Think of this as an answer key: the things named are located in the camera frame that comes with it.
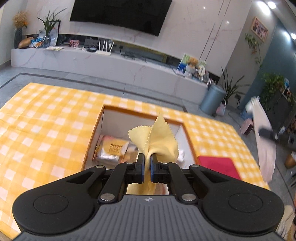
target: table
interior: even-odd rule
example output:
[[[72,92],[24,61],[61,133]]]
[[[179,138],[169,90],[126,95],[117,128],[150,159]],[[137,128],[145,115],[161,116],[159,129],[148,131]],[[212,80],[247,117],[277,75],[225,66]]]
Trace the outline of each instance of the table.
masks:
[[[104,105],[184,124],[196,156],[230,157],[241,179],[269,188],[256,161],[228,124],[140,101],[30,83],[0,109],[0,231],[18,233],[13,201],[28,189],[81,171]]]

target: metal screw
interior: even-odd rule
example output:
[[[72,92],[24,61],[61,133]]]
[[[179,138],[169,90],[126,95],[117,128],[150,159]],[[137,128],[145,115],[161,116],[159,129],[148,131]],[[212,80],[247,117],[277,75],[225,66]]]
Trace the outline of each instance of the metal screw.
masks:
[[[112,193],[104,193],[101,195],[103,201],[112,201],[114,198],[115,196]]]
[[[183,195],[182,195],[182,199],[183,199],[184,201],[190,202],[190,201],[195,200],[195,199],[196,199],[196,196],[193,195],[193,194],[191,194],[191,193],[186,193],[186,194],[183,194]]]

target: television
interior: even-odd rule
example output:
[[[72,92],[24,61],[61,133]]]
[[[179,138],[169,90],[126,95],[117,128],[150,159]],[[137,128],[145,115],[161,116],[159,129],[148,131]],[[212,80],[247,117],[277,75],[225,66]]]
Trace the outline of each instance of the television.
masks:
[[[76,0],[70,21],[93,22],[159,35],[172,0]]]

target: stuffed teddy bear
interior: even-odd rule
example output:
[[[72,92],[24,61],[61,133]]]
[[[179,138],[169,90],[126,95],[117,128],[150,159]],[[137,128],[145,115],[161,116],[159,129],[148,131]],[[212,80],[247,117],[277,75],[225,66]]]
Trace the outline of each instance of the stuffed teddy bear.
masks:
[[[187,64],[191,68],[195,68],[198,65],[198,60],[196,58],[190,57],[189,60],[187,61]]]

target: vase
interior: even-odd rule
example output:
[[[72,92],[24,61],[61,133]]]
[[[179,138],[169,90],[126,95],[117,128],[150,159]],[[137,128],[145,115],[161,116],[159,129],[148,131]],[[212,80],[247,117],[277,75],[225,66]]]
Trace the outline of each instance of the vase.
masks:
[[[20,41],[22,41],[22,28],[18,28],[15,31],[15,41],[14,41],[14,44],[13,44],[15,49],[18,48],[18,45],[19,45]]]
[[[49,35],[46,35],[44,38],[43,38],[43,48],[47,48],[50,46],[50,41],[51,41],[51,38]]]

